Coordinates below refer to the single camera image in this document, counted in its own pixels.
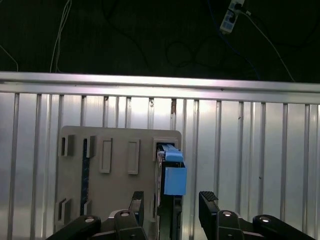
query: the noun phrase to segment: dark background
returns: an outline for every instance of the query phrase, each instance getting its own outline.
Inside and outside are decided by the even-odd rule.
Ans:
[[[49,72],[66,2],[0,3],[0,44],[20,72]],[[220,25],[230,0],[210,2]],[[320,1],[246,0],[244,6],[264,22],[275,42],[300,45],[314,32],[302,47],[275,46],[296,82],[318,82]],[[247,18],[240,16],[226,38],[251,60],[262,81],[291,82],[273,48]],[[63,73],[257,79],[251,66],[218,37],[207,0],[73,0],[58,67]],[[0,71],[15,70],[0,49]]]

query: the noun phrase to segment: blue cable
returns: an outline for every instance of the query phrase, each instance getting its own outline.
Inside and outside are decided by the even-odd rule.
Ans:
[[[211,14],[212,21],[213,21],[213,23],[214,23],[214,26],[215,26],[216,31],[218,32],[219,37],[229,46],[229,48],[231,48],[231,50],[232,50],[235,54],[237,54],[238,56],[244,58],[244,59],[250,64],[250,66],[252,67],[252,69],[254,70],[254,72],[255,72],[255,74],[256,74],[256,77],[258,78],[258,80],[260,80],[260,79],[261,79],[261,78],[260,78],[260,75],[259,75],[257,69],[255,68],[255,66],[252,64],[252,62],[251,62],[248,58],[246,58],[245,56],[242,56],[242,55],[240,54],[240,52],[238,52],[236,49],[234,49],[234,48],[231,46],[231,44],[228,42],[228,40],[224,37],[224,35],[220,32],[219,26],[218,26],[218,24],[217,24],[217,22],[216,22],[216,19],[215,19],[215,16],[214,16],[214,13],[213,13],[213,11],[212,11],[212,9],[211,9],[210,0],[207,0],[207,2],[208,2],[208,6],[209,6],[209,10],[210,10],[210,14]]]

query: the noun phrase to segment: power strip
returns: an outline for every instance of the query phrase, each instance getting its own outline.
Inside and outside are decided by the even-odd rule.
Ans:
[[[235,5],[236,4],[243,5],[244,2],[245,2],[245,0],[231,0],[230,5],[229,5],[229,9],[235,13],[236,12]],[[229,11],[229,10],[226,11],[224,18],[223,18],[223,21],[220,26],[220,31],[223,34],[230,34],[232,32],[232,30],[234,29],[234,26],[235,26],[237,19],[238,19],[238,14],[235,13],[235,21],[232,23],[232,22],[230,22],[230,18],[232,18],[233,15],[234,14],[231,11]]]

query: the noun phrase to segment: white cable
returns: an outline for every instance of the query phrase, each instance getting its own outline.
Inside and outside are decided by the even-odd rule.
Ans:
[[[65,27],[65,24],[67,22],[71,6],[72,6],[72,0],[67,0],[66,4],[64,5],[64,8],[63,8],[58,34],[56,36],[54,47],[53,47],[53,53],[52,53],[51,64],[50,64],[50,73],[52,72],[52,67],[53,67],[53,64],[54,64],[54,58],[55,58],[55,62],[56,62],[56,64],[55,64],[55,72],[57,72],[58,60],[59,60],[59,55],[60,55],[61,33],[62,33],[62,31],[63,31],[63,29]]]
[[[5,50],[5,48],[1,44],[0,44],[0,48],[9,56],[9,58],[12,59],[12,61],[14,61],[15,66],[16,66],[16,71],[19,72],[19,65],[18,65],[17,61],[10,55],[10,53],[7,52],[7,50]]]
[[[241,14],[245,15],[249,21],[255,26],[256,29],[258,29],[258,31],[264,36],[264,38],[271,44],[271,46],[273,47],[273,49],[275,50],[276,54],[279,56],[284,68],[286,69],[287,73],[289,74],[291,80],[295,83],[295,79],[292,77],[289,69],[287,68],[285,62],[283,61],[283,59],[280,56],[280,53],[278,52],[278,50],[276,49],[276,47],[273,45],[273,43],[269,40],[269,38],[261,31],[261,29],[255,24],[255,22],[251,19],[251,17],[243,12],[241,12]]]
[[[67,9],[65,10],[65,14],[64,14],[64,22],[62,22],[62,25],[60,25],[60,34],[59,34],[59,37],[58,37],[58,50],[57,50],[57,54],[56,54],[56,58],[55,58],[55,73],[57,72],[58,70],[58,62],[59,62],[59,57],[60,57],[60,51],[61,51],[61,33],[66,25],[66,22],[67,22],[67,19],[68,19],[68,16],[69,16],[69,12],[70,12],[70,9],[71,9],[71,6],[72,6],[72,0],[69,1],[70,2],[70,5],[69,7],[67,7]]]

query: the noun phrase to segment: blue plastic part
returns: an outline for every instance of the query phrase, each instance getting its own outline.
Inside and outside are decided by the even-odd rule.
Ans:
[[[163,144],[162,148],[165,152],[165,160],[167,162],[183,163],[184,155],[179,149],[175,148],[171,144]]]
[[[164,177],[164,194],[179,195],[186,194],[187,168],[166,167]]]

